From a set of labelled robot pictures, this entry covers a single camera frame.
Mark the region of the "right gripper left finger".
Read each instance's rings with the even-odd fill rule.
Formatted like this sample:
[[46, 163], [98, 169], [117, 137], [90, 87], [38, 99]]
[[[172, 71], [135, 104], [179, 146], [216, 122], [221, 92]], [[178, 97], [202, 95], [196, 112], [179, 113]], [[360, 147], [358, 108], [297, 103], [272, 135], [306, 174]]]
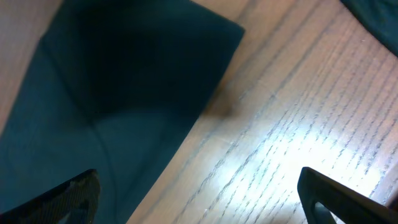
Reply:
[[1, 223], [93, 223], [101, 186], [88, 169], [32, 200], [1, 214]]

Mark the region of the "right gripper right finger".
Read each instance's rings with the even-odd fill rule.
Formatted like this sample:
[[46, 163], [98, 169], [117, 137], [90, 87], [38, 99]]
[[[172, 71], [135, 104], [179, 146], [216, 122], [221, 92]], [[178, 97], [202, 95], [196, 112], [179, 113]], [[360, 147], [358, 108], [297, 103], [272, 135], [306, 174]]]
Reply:
[[309, 224], [344, 223], [395, 224], [397, 212], [333, 179], [303, 167], [297, 184], [299, 198]]

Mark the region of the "black leggings with red waistband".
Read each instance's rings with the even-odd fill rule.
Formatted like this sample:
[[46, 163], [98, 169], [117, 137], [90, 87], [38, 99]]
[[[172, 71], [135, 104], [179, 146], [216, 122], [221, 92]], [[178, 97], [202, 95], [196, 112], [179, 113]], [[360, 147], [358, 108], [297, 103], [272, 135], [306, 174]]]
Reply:
[[1, 211], [94, 169], [95, 223], [126, 223], [243, 35], [192, 1], [64, 1], [2, 132]]

